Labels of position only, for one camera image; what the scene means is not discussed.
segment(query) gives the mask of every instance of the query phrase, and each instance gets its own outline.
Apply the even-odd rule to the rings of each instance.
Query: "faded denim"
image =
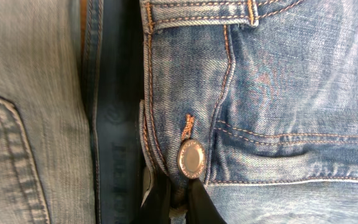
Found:
[[[0,223],[94,223],[74,1],[0,0]]]
[[[140,5],[140,133],[149,169],[173,183],[174,222],[191,114],[204,186],[228,223],[358,223],[358,1]]]

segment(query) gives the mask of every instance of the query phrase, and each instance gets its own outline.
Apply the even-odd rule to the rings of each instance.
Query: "metal button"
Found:
[[[186,177],[199,177],[205,170],[205,159],[205,150],[200,142],[190,139],[180,146],[178,166]]]

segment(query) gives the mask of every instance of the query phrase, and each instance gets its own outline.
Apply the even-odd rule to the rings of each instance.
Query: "jeans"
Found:
[[[0,0],[0,223],[95,222],[75,7]]]
[[[173,223],[186,114],[226,222],[358,223],[358,1],[140,5],[140,136],[150,173],[172,181]]]

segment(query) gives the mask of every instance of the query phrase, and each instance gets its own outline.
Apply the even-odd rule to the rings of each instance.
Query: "front pocket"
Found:
[[[24,125],[0,98],[0,223],[50,223]]]
[[[225,121],[218,121],[215,131],[212,183],[358,182],[358,136],[264,135]]]

